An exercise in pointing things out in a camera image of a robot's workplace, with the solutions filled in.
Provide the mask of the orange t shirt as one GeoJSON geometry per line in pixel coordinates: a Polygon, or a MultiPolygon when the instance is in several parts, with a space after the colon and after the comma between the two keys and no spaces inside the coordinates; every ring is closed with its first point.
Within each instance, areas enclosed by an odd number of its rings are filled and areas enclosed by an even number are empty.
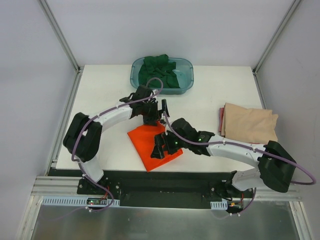
{"type": "Polygon", "coordinates": [[[163,159],[151,157],[155,146],[154,138],[164,131],[165,127],[158,122],[156,126],[141,125],[127,133],[147,172],[163,166],[183,154],[183,150],[180,149],[173,155],[165,153],[163,159]]]}

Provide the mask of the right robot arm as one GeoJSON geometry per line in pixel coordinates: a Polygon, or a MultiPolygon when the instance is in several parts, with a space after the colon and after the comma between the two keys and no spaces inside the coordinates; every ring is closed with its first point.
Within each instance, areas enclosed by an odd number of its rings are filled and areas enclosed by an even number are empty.
{"type": "Polygon", "coordinates": [[[295,171],[295,160],[276,141],[267,144],[243,143],[230,140],[209,131],[197,131],[184,118],[167,126],[165,131],[154,137],[151,158],[163,159],[188,149],[196,155],[222,157],[251,166],[245,171],[233,171],[225,182],[225,192],[237,197],[242,192],[266,186],[286,193],[295,171]]]}

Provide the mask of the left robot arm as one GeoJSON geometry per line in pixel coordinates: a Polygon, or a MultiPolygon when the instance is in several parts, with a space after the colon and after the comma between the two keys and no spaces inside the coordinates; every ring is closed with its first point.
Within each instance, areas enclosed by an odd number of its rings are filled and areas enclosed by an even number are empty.
{"type": "Polygon", "coordinates": [[[62,144],[71,154],[71,160],[78,164],[84,177],[90,180],[88,188],[94,194],[102,194],[106,188],[106,183],[102,180],[104,171],[97,156],[102,133],[137,116],[143,116],[145,125],[155,125],[161,120],[163,113],[168,113],[165,99],[161,100],[161,109],[158,109],[159,94],[159,90],[140,85],[135,92],[121,98],[109,109],[92,115],[79,112],[73,117],[62,144]]]}

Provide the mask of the teal plastic bin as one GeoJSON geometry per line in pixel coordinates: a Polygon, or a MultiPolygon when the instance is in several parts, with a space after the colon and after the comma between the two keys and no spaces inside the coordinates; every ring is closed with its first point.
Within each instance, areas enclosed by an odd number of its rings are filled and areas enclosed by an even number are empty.
{"type": "MultiPolygon", "coordinates": [[[[139,84],[139,71],[143,64],[145,57],[135,60],[131,66],[130,84],[137,88],[139,84]]],[[[176,62],[176,69],[174,70],[179,88],[163,88],[163,95],[182,95],[189,90],[194,84],[194,68],[190,61],[184,58],[169,57],[170,62],[176,62]]]]}

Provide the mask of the dark green t shirt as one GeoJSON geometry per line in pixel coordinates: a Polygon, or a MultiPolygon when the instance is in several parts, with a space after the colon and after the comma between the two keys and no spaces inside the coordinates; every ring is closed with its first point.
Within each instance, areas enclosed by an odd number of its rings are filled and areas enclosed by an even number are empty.
{"type": "Polygon", "coordinates": [[[176,62],[170,62],[167,54],[146,56],[138,73],[138,82],[145,86],[151,78],[159,78],[164,89],[178,89],[180,86],[175,69],[176,62]]]}

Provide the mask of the pink folded t shirt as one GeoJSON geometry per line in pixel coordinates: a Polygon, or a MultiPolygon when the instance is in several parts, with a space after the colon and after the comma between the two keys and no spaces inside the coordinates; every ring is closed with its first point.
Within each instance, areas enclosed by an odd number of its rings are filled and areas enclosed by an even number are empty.
{"type": "Polygon", "coordinates": [[[224,129],[224,112],[225,112],[225,108],[220,107],[219,108],[219,127],[218,127],[218,131],[220,134],[223,133],[223,129],[224,129]]]}

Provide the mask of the beige folded t shirt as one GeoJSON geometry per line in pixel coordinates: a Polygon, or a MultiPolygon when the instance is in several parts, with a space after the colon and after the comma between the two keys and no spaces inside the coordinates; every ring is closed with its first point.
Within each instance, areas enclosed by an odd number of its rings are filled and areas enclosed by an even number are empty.
{"type": "Polygon", "coordinates": [[[225,103],[221,136],[252,144],[276,142],[278,137],[275,128],[278,117],[269,109],[245,108],[225,103]]]}

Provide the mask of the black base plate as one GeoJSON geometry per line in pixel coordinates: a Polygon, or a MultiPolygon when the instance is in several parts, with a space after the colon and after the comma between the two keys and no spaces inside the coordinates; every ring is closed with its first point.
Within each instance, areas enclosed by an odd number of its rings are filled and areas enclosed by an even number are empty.
{"type": "Polygon", "coordinates": [[[78,195],[103,196],[118,200],[122,207],[210,209],[212,202],[252,200],[253,187],[232,190],[232,173],[226,172],[146,172],[106,170],[98,184],[86,179],[80,170],[52,168],[50,177],[79,177],[78,195]]]}

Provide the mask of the left aluminium frame post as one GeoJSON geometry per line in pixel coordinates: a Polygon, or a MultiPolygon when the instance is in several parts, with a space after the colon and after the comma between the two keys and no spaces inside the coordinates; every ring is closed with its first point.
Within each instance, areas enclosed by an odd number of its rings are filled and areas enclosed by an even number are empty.
{"type": "Polygon", "coordinates": [[[73,51],[70,48],[70,45],[67,42],[67,39],[65,38],[58,21],[56,20],[56,17],[48,3],[47,0],[37,0],[40,8],[42,9],[45,17],[47,18],[59,44],[61,45],[66,57],[68,58],[69,62],[71,63],[72,67],[74,68],[76,73],[79,73],[81,71],[81,66],[79,65],[78,61],[75,58],[75,55],[73,54],[73,51]]]}

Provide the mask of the aluminium frame post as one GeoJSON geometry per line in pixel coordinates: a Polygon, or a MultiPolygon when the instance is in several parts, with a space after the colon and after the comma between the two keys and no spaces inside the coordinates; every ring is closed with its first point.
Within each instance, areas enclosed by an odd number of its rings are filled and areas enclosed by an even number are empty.
{"type": "Polygon", "coordinates": [[[291,18],[297,11],[298,7],[301,5],[303,1],[302,0],[293,0],[291,4],[289,5],[288,10],[285,12],[283,18],[281,19],[279,25],[277,26],[275,32],[273,33],[271,39],[269,40],[267,46],[265,47],[264,51],[262,52],[262,55],[260,56],[258,62],[252,69],[253,75],[256,76],[259,70],[261,69],[262,65],[264,64],[265,60],[267,59],[268,55],[272,51],[273,47],[279,40],[281,34],[289,24],[291,18]]]}
{"type": "Polygon", "coordinates": [[[48,3],[47,0],[37,0],[40,8],[42,9],[45,17],[47,18],[59,44],[61,45],[66,57],[68,58],[69,62],[71,63],[72,67],[74,68],[76,73],[79,73],[81,71],[81,66],[79,65],[78,61],[75,58],[75,55],[73,54],[73,51],[70,48],[70,45],[67,42],[67,39],[65,38],[58,21],[56,20],[56,17],[48,3]]]}

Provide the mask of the right aluminium frame post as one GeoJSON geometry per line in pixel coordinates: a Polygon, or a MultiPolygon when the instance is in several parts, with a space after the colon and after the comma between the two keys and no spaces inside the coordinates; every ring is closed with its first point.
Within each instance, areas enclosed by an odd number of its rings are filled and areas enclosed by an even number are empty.
{"type": "Polygon", "coordinates": [[[252,69],[253,75],[256,76],[259,70],[261,69],[262,65],[264,64],[265,60],[267,59],[268,55],[272,51],[273,47],[279,40],[281,34],[289,24],[291,18],[297,11],[298,7],[301,5],[303,1],[302,0],[293,0],[291,4],[289,5],[288,10],[285,12],[283,18],[281,19],[279,25],[277,26],[275,32],[273,33],[271,39],[269,40],[267,46],[265,47],[264,51],[262,52],[262,55],[260,56],[258,62],[252,69]]]}

